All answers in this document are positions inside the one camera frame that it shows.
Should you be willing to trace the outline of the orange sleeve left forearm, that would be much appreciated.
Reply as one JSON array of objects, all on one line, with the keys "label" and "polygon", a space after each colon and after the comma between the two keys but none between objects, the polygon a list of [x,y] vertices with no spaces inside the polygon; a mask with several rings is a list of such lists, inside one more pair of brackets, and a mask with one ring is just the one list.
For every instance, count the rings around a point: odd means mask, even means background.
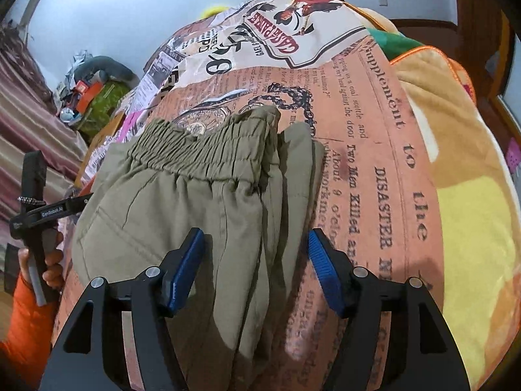
[{"label": "orange sleeve left forearm", "polygon": [[37,390],[51,352],[57,302],[39,306],[31,286],[20,275],[13,295],[11,322],[1,341],[1,373]]}]

